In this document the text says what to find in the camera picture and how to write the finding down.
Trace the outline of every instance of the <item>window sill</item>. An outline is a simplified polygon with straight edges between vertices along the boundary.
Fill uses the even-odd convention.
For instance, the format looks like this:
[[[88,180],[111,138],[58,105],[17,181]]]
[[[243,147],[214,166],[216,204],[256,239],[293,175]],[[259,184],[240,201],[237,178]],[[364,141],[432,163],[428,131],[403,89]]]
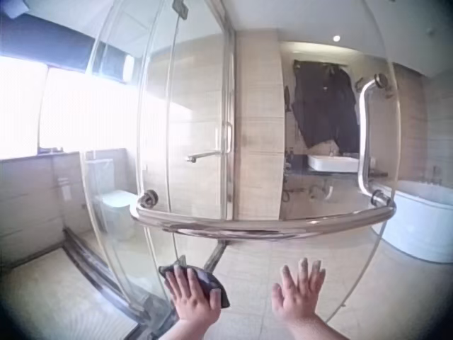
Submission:
[[[114,151],[114,150],[124,150],[124,147],[119,147],[119,148],[113,148],[113,149],[102,149],[102,150],[96,150],[99,152],[102,151]],[[31,159],[43,159],[43,158],[48,158],[48,157],[60,157],[60,156],[70,156],[73,154],[80,154],[80,151],[72,151],[72,152],[54,152],[54,153],[49,153],[49,154],[35,154],[33,156],[25,156],[25,157],[17,157],[17,158],[6,158],[6,159],[0,159],[0,163],[12,163],[12,162],[21,162],[21,161],[27,161]]]

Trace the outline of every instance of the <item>glass hinge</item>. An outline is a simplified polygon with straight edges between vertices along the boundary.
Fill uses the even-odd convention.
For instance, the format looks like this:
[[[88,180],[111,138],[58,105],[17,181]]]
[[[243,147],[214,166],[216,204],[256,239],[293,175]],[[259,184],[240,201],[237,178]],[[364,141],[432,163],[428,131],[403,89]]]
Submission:
[[[187,15],[189,14],[188,7],[184,4],[184,0],[173,0],[173,9],[175,12],[182,18],[187,19]]]

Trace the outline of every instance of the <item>vessel sink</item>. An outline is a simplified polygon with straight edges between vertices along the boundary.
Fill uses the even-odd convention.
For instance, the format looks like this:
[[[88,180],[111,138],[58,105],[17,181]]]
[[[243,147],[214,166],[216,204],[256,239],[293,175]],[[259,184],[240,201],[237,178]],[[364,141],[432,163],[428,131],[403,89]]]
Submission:
[[[351,157],[312,156],[309,155],[309,166],[316,171],[357,172],[359,160]]]

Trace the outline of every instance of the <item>bathroom counter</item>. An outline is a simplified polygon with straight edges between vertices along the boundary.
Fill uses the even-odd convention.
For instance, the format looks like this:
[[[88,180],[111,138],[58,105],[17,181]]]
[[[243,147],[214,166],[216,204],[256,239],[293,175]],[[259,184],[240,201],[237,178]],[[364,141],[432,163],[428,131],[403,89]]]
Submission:
[[[290,164],[290,169],[285,170],[285,175],[300,175],[300,176],[334,176],[341,178],[357,177],[357,172],[332,172],[332,171],[317,171],[311,168],[306,162],[306,155],[294,155],[291,159],[287,159],[287,164]],[[383,178],[388,174],[385,171],[378,169],[370,169],[370,178]]]

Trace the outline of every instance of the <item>white bathtub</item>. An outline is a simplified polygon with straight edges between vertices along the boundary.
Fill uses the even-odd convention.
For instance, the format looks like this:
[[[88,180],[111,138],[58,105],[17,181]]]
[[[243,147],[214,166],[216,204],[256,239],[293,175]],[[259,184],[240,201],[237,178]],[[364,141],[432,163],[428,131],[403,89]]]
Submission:
[[[373,188],[390,194],[386,186]],[[395,202],[396,214],[387,222],[383,238],[419,259],[453,263],[453,190],[399,181]],[[373,229],[379,232],[380,226]]]

